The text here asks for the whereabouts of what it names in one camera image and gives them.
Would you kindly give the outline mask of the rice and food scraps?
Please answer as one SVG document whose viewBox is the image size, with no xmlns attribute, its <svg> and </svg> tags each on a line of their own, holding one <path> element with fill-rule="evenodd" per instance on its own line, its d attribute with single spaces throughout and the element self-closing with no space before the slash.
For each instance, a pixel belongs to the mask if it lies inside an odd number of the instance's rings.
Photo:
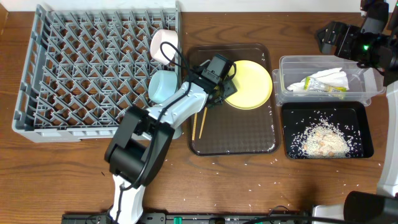
<svg viewBox="0 0 398 224">
<path fill-rule="evenodd" d="M 349 158 L 362 149 L 361 131 L 353 125 L 319 118 L 291 135 L 288 155 L 294 159 Z"/>
</svg>

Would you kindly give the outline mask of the wrapper and napkin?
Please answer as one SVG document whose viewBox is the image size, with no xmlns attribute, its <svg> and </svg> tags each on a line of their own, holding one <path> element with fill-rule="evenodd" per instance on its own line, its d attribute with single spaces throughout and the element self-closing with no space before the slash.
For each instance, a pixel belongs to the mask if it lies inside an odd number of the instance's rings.
<svg viewBox="0 0 398 224">
<path fill-rule="evenodd" d="M 349 91 L 348 76 L 342 67 L 322 70 L 289 85 L 286 89 L 294 95 L 333 96 Z"/>
</svg>

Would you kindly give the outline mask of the light blue bowl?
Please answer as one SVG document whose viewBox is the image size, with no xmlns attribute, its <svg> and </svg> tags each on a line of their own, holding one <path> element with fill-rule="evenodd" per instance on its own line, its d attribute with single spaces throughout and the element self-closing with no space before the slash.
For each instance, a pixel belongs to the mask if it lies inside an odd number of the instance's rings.
<svg viewBox="0 0 398 224">
<path fill-rule="evenodd" d="M 177 74 L 173 71 L 159 70 L 154 73 L 148 87 L 150 100 L 159 104 L 171 97 L 177 90 Z"/>
</svg>

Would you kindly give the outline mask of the white pink bowl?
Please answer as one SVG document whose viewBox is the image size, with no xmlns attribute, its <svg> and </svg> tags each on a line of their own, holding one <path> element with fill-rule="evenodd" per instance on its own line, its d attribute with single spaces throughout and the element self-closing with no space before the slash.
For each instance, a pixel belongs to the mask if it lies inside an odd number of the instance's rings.
<svg viewBox="0 0 398 224">
<path fill-rule="evenodd" d="M 178 47 L 178 34 L 174 30 L 158 30 L 150 43 L 150 56 L 163 65 L 168 65 L 174 58 Z"/>
</svg>

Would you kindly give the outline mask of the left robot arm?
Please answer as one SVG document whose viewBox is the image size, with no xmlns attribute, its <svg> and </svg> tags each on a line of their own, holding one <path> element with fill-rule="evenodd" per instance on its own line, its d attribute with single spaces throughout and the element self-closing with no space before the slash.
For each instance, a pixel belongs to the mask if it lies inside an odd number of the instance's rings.
<svg viewBox="0 0 398 224">
<path fill-rule="evenodd" d="M 105 152 L 115 184 L 112 223 L 139 221 L 145 188 L 160 171 L 175 130 L 205 106 L 237 92 L 232 82 L 236 64 L 220 54 L 187 72 L 180 89 L 162 103 L 128 108 Z"/>
</svg>

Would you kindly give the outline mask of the yellow plate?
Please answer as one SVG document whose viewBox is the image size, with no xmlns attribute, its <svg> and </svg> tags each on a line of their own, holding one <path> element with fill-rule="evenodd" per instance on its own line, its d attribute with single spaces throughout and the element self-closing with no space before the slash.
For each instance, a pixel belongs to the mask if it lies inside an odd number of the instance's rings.
<svg viewBox="0 0 398 224">
<path fill-rule="evenodd" d="M 252 110 L 262 106 L 271 96 L 272 78 L 269 72 L 259 63 L 250 60 L 234 62 L 228 75 L 234 75 L 232 82 L 237 92 L 225 99 L 229 105 L 241 109 Z"/>
</svg>

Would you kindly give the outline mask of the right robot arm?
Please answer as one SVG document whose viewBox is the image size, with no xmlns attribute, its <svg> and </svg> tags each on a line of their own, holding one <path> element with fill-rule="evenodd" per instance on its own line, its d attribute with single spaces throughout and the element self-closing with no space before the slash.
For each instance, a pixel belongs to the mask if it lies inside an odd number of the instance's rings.
<svg viewBox="0 0 398 224">
<path fill-rule="evenodd" d="M 386 131 L 385 158 L 376 192 L 350 192 L 339 205 L 317 205 L 311 223 L 397 223 L 397 11 L 385 0 L 361 1 L 361 26 L 330 22 L 315 33 L 320 52 L 353 60 L 360 68 L 373 68 L 383 77 L 387 105 L 381 118 L 372 112 L 371 126 Z"/>
</svg>

